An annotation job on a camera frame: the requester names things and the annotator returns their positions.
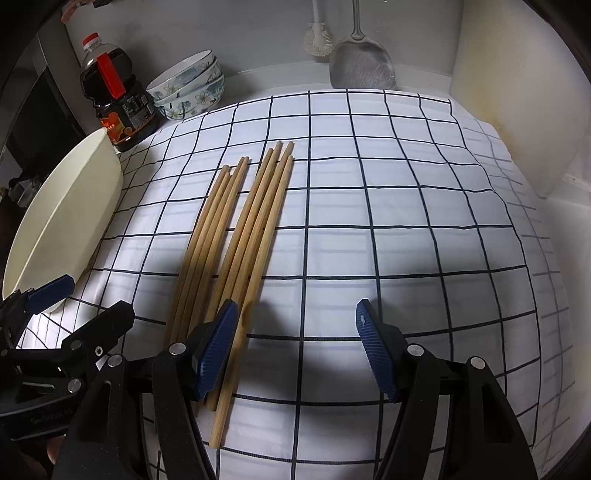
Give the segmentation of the cream oval plastic basin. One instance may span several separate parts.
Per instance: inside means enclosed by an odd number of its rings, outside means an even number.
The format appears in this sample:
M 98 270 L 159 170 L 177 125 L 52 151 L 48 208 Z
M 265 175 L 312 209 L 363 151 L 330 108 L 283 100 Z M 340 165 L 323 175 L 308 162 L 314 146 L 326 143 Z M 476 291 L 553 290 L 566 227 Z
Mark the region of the cream oval plastic basin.
M 27 208 L 11 245 L 2 297 L 66 274 L 78 281 L 120 198 L 122 168 L 107 130 L 77 144 Z

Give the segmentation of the wooden chopstick five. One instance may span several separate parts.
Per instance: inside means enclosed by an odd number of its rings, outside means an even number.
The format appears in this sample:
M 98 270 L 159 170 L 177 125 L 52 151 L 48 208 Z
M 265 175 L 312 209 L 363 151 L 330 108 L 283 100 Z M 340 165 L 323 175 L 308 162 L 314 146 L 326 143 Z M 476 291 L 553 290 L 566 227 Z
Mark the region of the wooden chopstick five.
M 190 317 L 188 310 L 197 299 L 197 287 L 211 245 L 209 230 L 211 230 L 216 209 L 231 178 L 229 170 L 228 165 L 222 167 L 221 173 L 213 184 L 211 195 L 204 202 L 204 207 L 201 209 L 197 224 L 191 234 L 178 276 L 169 321 L 166 325 L 165 346 L 176 342 L 179 329 L 184 325 L 185 318 Z

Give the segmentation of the wooden chopstick eleven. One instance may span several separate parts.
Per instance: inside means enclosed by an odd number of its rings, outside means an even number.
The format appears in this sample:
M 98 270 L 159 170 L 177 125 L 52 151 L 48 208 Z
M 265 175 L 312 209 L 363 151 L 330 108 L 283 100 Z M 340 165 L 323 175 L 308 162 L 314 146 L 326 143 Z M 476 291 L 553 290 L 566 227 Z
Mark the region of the wooden chopstick eleven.
M 287 185 L 290 183 L 291 171 L 293 171 L 294 156 L 288 155 L 283 162 L 280 180 L 276 186 L 273 197 L 263 202 L 263 212 L 266 217 L 262 225 L 256 226 L 253 230 L 254 243 L 249 244 L 245 258 L 250 263 L 246 270 L 245 280 L 239 280 L 238 285 L 245 287 L 245 298 L 242 302 L 242 311 L 238 321 L 238 330 L 235 333 L 231 351 L 229 352 L 228 365 L 223 376 L 221 389 L 215 410 L 215 416 L 211 429 L 209 446 L 214 449 L 221 448 L 226 425 L 232 402 L 232 394 L 235 392 L 239 381 L 240 363 L 245 353 L 247 335 L 252 330 L 252 314 L 257 301 L 259 301 L 260 289 L 263 284 L 263 273 L 270 259 L 271 243 L 273 243 L 274 232 L 280 220 L 281 209 L 283 209 L 284 198 L 286 197 Z

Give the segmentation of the wooden chopstick six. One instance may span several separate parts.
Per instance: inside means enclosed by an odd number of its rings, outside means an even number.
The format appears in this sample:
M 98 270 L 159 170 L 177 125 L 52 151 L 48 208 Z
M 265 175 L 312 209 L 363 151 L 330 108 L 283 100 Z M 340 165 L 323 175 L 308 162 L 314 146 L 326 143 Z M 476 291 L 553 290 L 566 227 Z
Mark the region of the wooden chopstick six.
M 197 269 L 191 278 L 188 299 L 185 301 L 183 314 L 179 320 L 175 341 L 185 341 L 189 328 L 200 319 L 201 302 L 207 294 L 209 284 L 211 284 L 211 272 L 218 256 L 221 233 L 225 229 L 223 222 L 228 219 L 228 212 L 231 210 L 229 204 L 231 199 L 235 197 L 236 189 L 245 176 L 246 164 L 247 158 L 242 157 L 236 165 L 235 172 L 228 177 L 228 183 L 221 193 L 221 199 L 216 200 L 213 205 L 214 211 L 211 220 L 206 222 L 205 237 L 197 259 Z

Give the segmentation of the wooden chopstick ten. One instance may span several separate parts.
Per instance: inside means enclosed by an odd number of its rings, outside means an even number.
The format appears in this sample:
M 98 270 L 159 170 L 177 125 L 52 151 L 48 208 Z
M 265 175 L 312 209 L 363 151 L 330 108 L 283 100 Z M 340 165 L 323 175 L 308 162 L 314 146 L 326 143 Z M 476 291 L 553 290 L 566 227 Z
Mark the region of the wooden chopstick ten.
M 211 305 L 208 306 L 206 314 L 208 320 L 216 313 L 223 316 L 216 331 L 215 346 L 221 354 L 216 359 L 219 368 L 213 390 L 207 393 L 206 408 L 209 410 L 217 407 L 219 391 L 224 384 L 225 369 L 228 368 L 228 362 L 235 358 L 233 352 L 238 344 L 240 316 L 245 306 L 250 276 L 259 255 L 260 242 L 269 221 L 283 169 L 292 149 L 291 144 L 283 145 L 279 141 L 264 154 L 245 203 L 239 211 L 235 230 L 231 233 L 228 248 L 218 270 Z

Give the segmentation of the wooden chopstick seven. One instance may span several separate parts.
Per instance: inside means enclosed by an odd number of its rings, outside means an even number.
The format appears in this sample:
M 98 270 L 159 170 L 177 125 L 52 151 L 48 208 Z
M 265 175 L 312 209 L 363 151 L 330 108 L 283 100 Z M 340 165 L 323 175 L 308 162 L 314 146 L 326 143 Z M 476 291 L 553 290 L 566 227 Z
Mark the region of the wooden chopstick seven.
M 243 178 L 249 164 L 249 157 L 242 157 L 236 166 L 235 173 L 231 176 L 228 188 L 224 191 L 221 197 L 221 207 L 219 207 L 213 218 L 213 232 L 208 233 L 208 251 L 204 262 L 204 269 L 201 272 L 200 280 L 197 287 L 197 296 L 193 306 L 191 307 L 190 321 L 187 326 L 187 333 L 190 333 L 193 327 L 200 323 L 204 310 L 208 306 L 208 292 L 211 289 L 211 277 L 215 273 L 215 269 L 219 262 L 219 256 L 223 246 L 222 235 L 225 231 L 228 219 L 231 217 L 233 209 L 232 202 L 235 201 L 236 192 L 242 186 Z

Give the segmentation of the dark soy sauce bottle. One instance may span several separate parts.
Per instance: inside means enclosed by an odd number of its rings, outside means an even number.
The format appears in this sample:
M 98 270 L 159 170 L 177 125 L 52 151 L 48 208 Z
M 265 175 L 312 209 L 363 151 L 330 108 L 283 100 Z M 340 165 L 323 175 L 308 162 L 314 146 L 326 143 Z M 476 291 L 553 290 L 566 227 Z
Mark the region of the dark soy sauce bottle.
M 160 116 L 152 97 L 133 73 L 130 57 L 93 32 L 82 41 L 80 84 L 115 149 L 131 150 L 153 134 Z

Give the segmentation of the white black checkered cloth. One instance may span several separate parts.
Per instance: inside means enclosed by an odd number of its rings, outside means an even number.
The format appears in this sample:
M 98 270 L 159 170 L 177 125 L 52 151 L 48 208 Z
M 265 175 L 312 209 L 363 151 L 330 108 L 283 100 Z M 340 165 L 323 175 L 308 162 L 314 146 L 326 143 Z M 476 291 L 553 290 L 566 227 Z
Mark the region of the white black checkered cloth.
M 398 409 L 356 333 L 369 299 L 435 355 L 489 364 L 539 474 L 568 447 L 567 295 L 536 198 L 495 129 L 448 99 L 310 91 L 162 129 L 121 158 L 123 189 L 90 270 L 26 348 L 55 347 L 111 304 L 136 313 L 128 358 L 163 345 L 179 269 L 222 166 L 276 142 L 294 167 L 252 314 L 222 479 L 369 479 Z

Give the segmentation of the bottom floral ceramic bowl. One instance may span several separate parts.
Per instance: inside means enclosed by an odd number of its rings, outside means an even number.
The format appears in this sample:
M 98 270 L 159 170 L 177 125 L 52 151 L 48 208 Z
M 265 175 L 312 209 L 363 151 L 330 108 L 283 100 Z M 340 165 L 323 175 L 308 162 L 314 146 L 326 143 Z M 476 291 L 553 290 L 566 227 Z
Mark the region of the bottom floral ceramic bowl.
M 170 100 L 154 102 L 155 108 L 169 120 L 186 120 L 204 113 L 221 101 L 225 89 L 224 75 L 218 76 L 202 87 L 180 96 L 172 96 Z

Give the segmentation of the floral ceramic bowl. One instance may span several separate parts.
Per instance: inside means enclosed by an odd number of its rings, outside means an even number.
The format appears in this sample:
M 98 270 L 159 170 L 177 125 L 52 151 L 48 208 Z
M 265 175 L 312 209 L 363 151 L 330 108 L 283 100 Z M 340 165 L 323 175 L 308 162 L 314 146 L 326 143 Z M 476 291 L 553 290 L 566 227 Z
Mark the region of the floral ceramic bowl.
M 153 96 L 153 100 L 158 105 L 170 103 L 174 99 L 177 99 L 179 97 L 190 94 L 191 92 L 208 85 L 209 83 L 211 83 L 211 82 L 217 80 L 219 77 L 221 77 L 221 75 L 222 75 L 221 67 L 218 64 L 217 58 L 214 58 L 211 66 L 207 67 L 204 70 L 204 72 L 202 72 L 197 78 L 191 80 L 185 86 L 183 86 L 182 88 L 180 88 L 176 92 L 171 93 L 167 97 L 163 97 L 162 99 L 157 99 L 155 96 Z
M 180 96 L 172 96 L 170 100 L 154 102 L 155 108 L 169 120 L 186 120 L 204 113 L 221 101 L 225 89 L 224 75 L 218 76 L 202 87 Z
M 154 100 L 164 99 L 197 79 L 212 63 L 211 50 L 195 53 L 159 74 L 147 85 L 146 91 Z

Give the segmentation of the top floral ceramic bowl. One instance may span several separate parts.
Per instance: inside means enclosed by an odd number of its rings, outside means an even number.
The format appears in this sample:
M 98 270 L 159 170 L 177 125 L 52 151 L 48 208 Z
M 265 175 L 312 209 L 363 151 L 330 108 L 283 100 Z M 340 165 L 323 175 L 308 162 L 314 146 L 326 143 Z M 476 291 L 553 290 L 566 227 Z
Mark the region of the top floral ceramic bowl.
M 197 79 L 212 63 L 211 50 L 195 53 L 159 74 L 147 85 L 146 91 L 154 100 L 164 99 Z

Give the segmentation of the middle floral ceramic bowl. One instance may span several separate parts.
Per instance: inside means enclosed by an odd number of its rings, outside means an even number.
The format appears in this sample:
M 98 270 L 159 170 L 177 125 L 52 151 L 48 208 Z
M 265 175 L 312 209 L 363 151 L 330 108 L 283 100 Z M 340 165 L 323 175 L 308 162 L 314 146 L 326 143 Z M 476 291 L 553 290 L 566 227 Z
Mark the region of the middle floral ceramic bowl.
M 190 94 L 191 92 L 208 85 L 209 83 L 211 83 L 211 82 L 217 80 L 219 77 L 221 77 L 221 75 L 222 75 L 221 67 L 218 64 L 217 58 L 214 58 L 211 66 L 207 67 L 204 70 L 204 72 L 202 72 L 197 78 L 191 80 L 185 86 L 183 86 L 182 88 L 180 88 L 176 92 L 171 93 L 167 97 L 163 97 L 162 99 L 157 99 L 155 96 L 153 96 L 153 100 L 158 105 L 170 103 L 174 99 L 177 99 L 179 97 Z

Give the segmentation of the white cutting board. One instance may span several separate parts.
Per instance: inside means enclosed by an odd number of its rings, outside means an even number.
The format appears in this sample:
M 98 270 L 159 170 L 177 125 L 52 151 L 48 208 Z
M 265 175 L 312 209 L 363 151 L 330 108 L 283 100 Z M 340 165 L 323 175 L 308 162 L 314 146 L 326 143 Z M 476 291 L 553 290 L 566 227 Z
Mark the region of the white cutting board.
M 495 127 L 534 192 L 590 201 L 590 83 L 523 1 L 467 1 L 451 94 Z

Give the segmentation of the white dish brush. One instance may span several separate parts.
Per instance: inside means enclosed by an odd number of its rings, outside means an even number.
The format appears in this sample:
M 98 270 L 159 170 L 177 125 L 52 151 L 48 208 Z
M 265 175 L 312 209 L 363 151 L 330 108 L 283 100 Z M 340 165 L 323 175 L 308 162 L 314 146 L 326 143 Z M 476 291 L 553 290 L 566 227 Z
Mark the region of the white dish brush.
M 315 58 L 327 58 L 335 48 L 331 35 L 321 21 L 318 1 L 311 0 L 312 22 L 304 34 L 304 51 Z

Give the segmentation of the steel spatula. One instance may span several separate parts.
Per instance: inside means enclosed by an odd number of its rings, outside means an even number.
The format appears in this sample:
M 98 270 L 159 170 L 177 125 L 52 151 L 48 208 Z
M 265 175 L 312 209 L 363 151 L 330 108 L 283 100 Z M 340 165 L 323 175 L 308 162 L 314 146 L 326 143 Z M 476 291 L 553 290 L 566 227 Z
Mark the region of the steel spatula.
M 353 31 L 329 55 L 329 80 L 334 88 L 396 89 L 396 72 L 387 50 L 363 34 L 359 0 L 352 1 Z

